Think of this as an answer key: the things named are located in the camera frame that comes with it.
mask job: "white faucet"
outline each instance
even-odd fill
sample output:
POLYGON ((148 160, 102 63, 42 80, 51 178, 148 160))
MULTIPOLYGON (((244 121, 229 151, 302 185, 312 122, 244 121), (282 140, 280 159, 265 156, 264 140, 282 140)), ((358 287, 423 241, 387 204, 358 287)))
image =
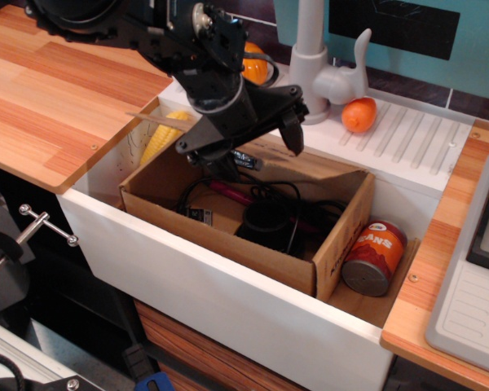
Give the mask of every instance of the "white faucet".
POLYGON ((290 84, 302 88, 310 111, 305 125, 326 119, 330 103, 347 104, 368 91, 366 50, 372 31, 366 29, 355 42, 355 68, 334 67, 328 63, 324 45, 324 0, 299 0, 297 42, 290 60, 290 84))

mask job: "open cardboard box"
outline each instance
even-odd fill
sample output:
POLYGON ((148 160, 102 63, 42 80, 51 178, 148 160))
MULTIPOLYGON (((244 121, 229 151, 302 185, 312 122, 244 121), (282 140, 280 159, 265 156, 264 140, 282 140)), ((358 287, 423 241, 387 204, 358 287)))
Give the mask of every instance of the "open cardboard box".
MULTIPOLYGON (((306 201, 347 203, 324 241, 306 243, 304 254, 292 257, 235 236, 245 206, 199 185, 192 206, 211 209, 213 225, 174 211, 183 190, 206 173, 188 164, 171 144, 139 167, 121 185, 126 212, 215 253, 267 275, 321 301, 327 301, 340 280, 341 264, 368 223, 374 176, 365 169, 303 152, 293 156, 275 136, 258 138, 239 151, 259 159, 260 170, 246 170, 262 181, 290 181, 306 201)), ((290 194, 289 189, 281 189, 290 194)))

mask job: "black robotic arm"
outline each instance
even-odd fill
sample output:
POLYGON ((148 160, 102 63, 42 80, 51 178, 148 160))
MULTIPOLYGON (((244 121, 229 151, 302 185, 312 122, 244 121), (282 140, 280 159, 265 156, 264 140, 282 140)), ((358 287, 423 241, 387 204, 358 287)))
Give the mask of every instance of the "black robotic arm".
POLYGON ((216 176, 238 179, 231 151, 275 129, 293 153, 303 149, 301 88, 246 81, 248 34, 221 9, 197 0, 27 0, 26 13, 50 34, 136 50, 175 77, 203 116, 176 149, 216 176))

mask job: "wooden countertop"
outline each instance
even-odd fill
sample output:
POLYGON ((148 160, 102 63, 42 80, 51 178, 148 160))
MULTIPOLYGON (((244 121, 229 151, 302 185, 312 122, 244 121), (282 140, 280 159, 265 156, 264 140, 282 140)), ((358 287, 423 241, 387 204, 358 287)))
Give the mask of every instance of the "wooden countertop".
POLYGON ((382 331, 381 345, 471 389, 489 389, 489 372, 430 347, 425 330, 489 156, 489 124, 477 121, 382 331))
POLYGON ((0 10, 0 168, 62 193, 171 80, 134 51, 67 43, 0 10))

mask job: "orange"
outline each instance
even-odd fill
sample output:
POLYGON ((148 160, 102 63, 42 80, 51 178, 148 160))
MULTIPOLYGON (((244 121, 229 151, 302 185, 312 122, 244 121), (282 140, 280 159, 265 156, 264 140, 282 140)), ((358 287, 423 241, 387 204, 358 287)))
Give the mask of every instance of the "orange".
POLYGON ((352 100, 342 110, 342 124, 350 132, 365 132, 371 128, 376 117, 377 104, 373 98, 352 100))
MULTIPOLYGON (((248 53, 264 53, 259 46, 246 42, 244 51, 248 53)), ((252 83, 261 85, 268 77, 268 63, 264 59, 243 59, 243 77, 252 83)))

